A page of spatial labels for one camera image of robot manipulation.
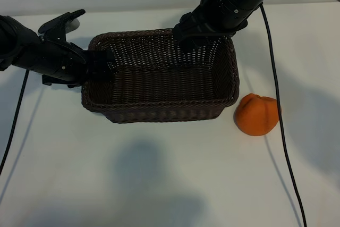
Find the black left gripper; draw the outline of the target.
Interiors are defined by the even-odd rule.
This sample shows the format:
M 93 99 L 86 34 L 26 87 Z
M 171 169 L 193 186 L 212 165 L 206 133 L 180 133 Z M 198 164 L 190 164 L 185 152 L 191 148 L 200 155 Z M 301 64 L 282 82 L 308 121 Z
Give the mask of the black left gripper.
M 15 44 L 15 65 L 66 85 L 80 85 L 86 79 L 108 81 L 112 71 L 107 63 L 115 63 L 111 50 L 84 51 L 65 41 L 36 41 Z

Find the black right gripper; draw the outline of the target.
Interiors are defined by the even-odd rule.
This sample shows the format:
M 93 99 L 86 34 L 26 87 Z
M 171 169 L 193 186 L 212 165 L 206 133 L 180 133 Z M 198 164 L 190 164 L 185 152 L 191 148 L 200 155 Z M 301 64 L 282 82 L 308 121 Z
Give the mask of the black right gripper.
M 194 13 L 184 14 L 174 26 L 174 38 L 182 51 L 191 52 L 209 44 L 205 36 L 233 36 L 247 25 L 247 18 L 263 0 L 201 0 Z

